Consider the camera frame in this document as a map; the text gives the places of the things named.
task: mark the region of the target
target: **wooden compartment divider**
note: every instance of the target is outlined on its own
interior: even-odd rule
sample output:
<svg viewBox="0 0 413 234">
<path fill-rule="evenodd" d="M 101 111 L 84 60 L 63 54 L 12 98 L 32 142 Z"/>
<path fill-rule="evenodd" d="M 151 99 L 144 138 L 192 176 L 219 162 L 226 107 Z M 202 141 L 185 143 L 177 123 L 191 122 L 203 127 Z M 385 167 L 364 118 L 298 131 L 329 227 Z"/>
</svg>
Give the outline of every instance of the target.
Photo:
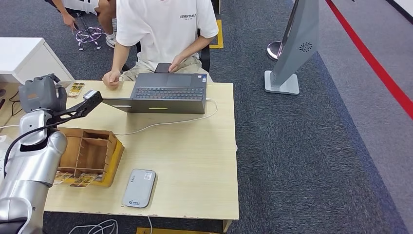
<svg viewBox="0 0 413 234">
<path fill-rule="evenodd" d="M 73 173 L 65 182 L 73 183 L 82 173 L 97 173 L 101 181 L 92 184 L 110 187 L 124 147 L 110 131 L 59 128 L 68 140 L 58 170 Z"/>
</svg>

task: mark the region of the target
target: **laptop keyboard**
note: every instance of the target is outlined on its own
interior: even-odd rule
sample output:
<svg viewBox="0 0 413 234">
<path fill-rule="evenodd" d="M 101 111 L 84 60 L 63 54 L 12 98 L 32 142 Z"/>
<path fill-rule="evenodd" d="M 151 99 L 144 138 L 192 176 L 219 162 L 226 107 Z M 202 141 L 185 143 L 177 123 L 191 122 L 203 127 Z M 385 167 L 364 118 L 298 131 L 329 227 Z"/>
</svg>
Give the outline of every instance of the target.
<svg viewBox="0 0 413 234">
<path fill-rule="evenodd" d="M 143 99 L 202 100 L 203 88 L 136 88 L 136 97 Z"/>
</svg>

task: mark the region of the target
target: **black cable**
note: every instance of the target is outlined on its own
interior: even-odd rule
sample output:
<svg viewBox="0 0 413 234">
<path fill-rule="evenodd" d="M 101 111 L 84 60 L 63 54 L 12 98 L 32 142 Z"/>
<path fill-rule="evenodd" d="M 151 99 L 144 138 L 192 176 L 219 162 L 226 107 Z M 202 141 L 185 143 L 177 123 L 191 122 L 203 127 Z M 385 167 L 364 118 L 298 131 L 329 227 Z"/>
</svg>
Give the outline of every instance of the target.
<svg viewBox="0 0 413 234">
<path fill-rule="evenodd" d="M 21 108 L 19 111 L 17 111 L 16 113 L 14 113 L 14 104 L 16 104 L 17 102 L 20 102 L 20 100 L 12 100 L 15 96 L 17 96 L 17 94 L 19 94 L 19 92 L 17 91 L 16 94 L 13 95 L 13 97 L 9 98 L 9 101 L 12 102 L 12 117 L 16 116 L 18 113 L 20 113 L 20 111 L 22 111 L 23 109 Z"/>
<path fill-rule="evenodd" d="M 34 133 L 34 132 L 41 131 L 41 130 L 46 129 L 46 128 L 55 127 L 55 126 L 57 126 L 57 125 L 59 125 L 59 124 L 66 123 L 67 121 L 69 121 L 69 120 L 71 120 L 71 119 L 73 119 L 73 118 L 75 118 L 75 117 L 76 117 L 76 116 L 71 116 L 70 118 L 67 118 L 67 119 L 65 119 L 65 120 L 63 120 L 63 121 L 60 121 L 60 122 L 57 122 L 57 123 L 51 123 L 51 124 L 49 124 L 49 125 L 46 125 L 46 126 L 43 126 L 43 127 L 39 127 L 39 128 L 33 129 L 33 130 L 30 130 L 30 131 L 28 131 L 28 132 L 20 135 L 19 137 L 17 137 L 17 138 L 10 144 L 9 148 L 8 148 L 7 151 L 6 151 L 6 155 L 4 156 L 4 165 L 3 165 L 4 178 L 6 178 L 6 175 L 7 175 L 7 173 L 6 173 L 6 164 L 7 164 L 7 161 L 9 160 L 9 154 L 10 154 L 10 152 L 12 151 L 13 146 L 14 146 L 19 140 L 21 140 L 23 137 L 25 137 L 25 136 L 27 136 L 27 135 L 29 135 L 29 134 L 32 134 L 32 133 Z"/>
<path fill-rule="evenodd" d="M 14 104 L 16 104 L 17 102 L 20 102 L 20 101 L 13 101 L 13 103 L 12 103 L 12 117 L 13 117 L 13 116 L 16 116 L 18 113 L 20 113 L 20 111 L 23 110 L 23 109 L 21 108 L 19 111 L 17 111 L 16 113 L 14 113 Z"/>
</svg>

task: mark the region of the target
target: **office chair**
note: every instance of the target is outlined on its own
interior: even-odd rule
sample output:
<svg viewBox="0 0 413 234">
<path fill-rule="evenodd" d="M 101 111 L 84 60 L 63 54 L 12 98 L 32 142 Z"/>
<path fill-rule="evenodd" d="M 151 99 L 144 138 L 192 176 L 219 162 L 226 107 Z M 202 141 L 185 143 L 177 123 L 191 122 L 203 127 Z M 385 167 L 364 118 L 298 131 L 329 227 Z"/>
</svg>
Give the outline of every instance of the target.
<svg viewBox="0 0 413 234">
<path fill-rule="evenodd" d="M 58 12 L 58 8 L 55 6 L 55 4 L 52 2 L 52 0 L 44 0 L 45 2 L 49 3 L 52 5 Z M 98 40 L 102 36 L 102 29 L 97 28 L 97 27 L 88 27 L 86 25 L 85 19 L 83 16 L 86 14 L 84 11 L 78 11 L 78 10 L 73 10 L 66 8 L 67 12 L 73 17 L 73 18 L 78 18 L 83 24 L 84 29 L 80 30 L 76 33 L 75 39 L 77 40 L 77 44 L 79 46 L 79 50 L 82 51 L 84 50 L 83 44 L 85 43 L 91 43 L 94 42 L 96 45 L 96 49 L 100 49 L 101 46 L 97 43 L 96 40 Z"/>
<path fill-rule="evenodd" d="M 198 36 L 201 35 L 201 30 L 198 29 Z M 136 53 L 141 52 L 141 42 L 138 42 L 136 45 Z M 199 60 L 202 63 L 202 68 L 209 72 L 209 67 L 210 67 L 210 54 L 209 54 L 209 45 L 207 45 L 204 49 L 201 50 L 199 53 Z M 127 71 L 131 69 L 128 65 L 123 65 L 122 71 Z"/>
</svg>

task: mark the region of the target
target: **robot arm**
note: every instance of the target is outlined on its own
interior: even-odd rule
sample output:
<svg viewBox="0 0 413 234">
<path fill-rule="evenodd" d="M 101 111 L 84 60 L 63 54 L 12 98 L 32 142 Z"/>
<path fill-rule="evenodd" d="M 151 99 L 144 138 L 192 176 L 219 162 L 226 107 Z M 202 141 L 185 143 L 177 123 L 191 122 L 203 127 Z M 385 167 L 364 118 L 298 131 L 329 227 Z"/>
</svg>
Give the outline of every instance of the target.
<svg viewBox="0 0 413 234">
<path fill-rule="evenodd" d="M 82 103 L 66 110 L 66 91 L 58 82 L 50 74 L 19 87 L 21 105 L 27 114 L 20 119 L 19 137 L 4 159 L 1 234 L 42 233 L 47 193 L 67 147 L 66 136 L 55 127 L 85 117 L 102 101 L 100 93 L 91 90 L 83 96 Z"/>
</svg>

